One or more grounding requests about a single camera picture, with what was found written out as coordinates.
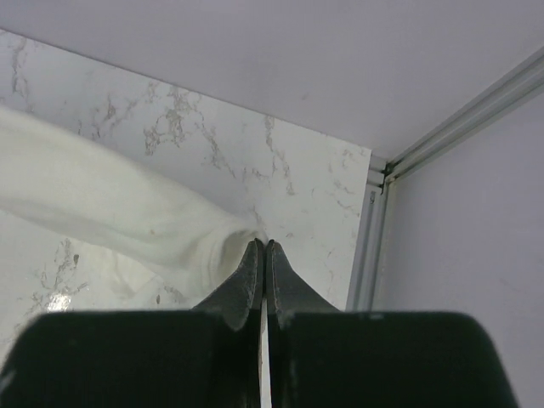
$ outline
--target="white wall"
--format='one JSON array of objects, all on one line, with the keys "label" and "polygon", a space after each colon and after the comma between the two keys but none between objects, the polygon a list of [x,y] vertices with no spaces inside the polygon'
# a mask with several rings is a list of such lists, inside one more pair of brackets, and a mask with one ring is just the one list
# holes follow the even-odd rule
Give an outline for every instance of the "white wall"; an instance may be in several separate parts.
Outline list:
[{"label": "white wall", "polygon": [[544,406],[544,95],[399,181],[381,309],[473,315]]},{"label": "white wall", "polygon": [[544,45],[542,0],[0,0],[0,28],[399,154]]}]

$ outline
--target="white cloth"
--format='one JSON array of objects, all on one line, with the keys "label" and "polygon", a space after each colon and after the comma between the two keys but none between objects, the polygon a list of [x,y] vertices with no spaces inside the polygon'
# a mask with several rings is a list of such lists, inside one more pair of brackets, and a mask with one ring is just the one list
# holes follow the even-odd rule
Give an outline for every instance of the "white cloth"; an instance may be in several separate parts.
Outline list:
[{"label": "white cloth", "polygon": [[194,191],[1,107],[0,208],[136,259],[189,297],[224,281],[250,240],[266,240]]}]

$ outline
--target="white marble panel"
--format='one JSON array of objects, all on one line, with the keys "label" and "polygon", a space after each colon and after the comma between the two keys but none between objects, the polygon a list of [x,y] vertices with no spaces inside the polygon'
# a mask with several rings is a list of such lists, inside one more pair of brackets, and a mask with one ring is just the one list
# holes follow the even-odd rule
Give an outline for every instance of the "white marble panel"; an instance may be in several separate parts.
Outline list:
[{"label": "white marble panel", "polygon": [[[317,292],[345,306],[368,149],[2,31],[0,103],[255,218]],[[0,341],[49,309],[125,304],[89,283],[82,243],[4,213],[0,225]],[[183,305],[172,288],[156,290],[162,303],[139,306]],[[78,301],[65,304],[62,293]]]}]

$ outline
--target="white towel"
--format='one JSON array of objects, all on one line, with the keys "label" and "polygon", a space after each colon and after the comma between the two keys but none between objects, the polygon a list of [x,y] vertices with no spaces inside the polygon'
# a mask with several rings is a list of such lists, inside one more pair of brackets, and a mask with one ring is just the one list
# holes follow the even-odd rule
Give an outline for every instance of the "white towel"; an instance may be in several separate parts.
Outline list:
[{"label": "white towel", "polygon": [[59,127],[0,107],[0,208],[136,259],[208,294],[264,232],[182,185]]}]

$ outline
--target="marble surface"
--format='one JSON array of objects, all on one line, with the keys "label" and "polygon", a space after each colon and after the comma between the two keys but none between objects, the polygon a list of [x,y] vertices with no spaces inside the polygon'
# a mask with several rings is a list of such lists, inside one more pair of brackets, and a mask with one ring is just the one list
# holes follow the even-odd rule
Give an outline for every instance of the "marble surface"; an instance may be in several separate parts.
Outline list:
[{"label": "marble surface", "polygon": [[[345,306],[368,149],[3,31],[0,103],[253,217],[317,292]],[[136,303],[105,294],[84,243],[7,213],[0,228],[0,359],[39,313],[186,306],[160,282]]]}]

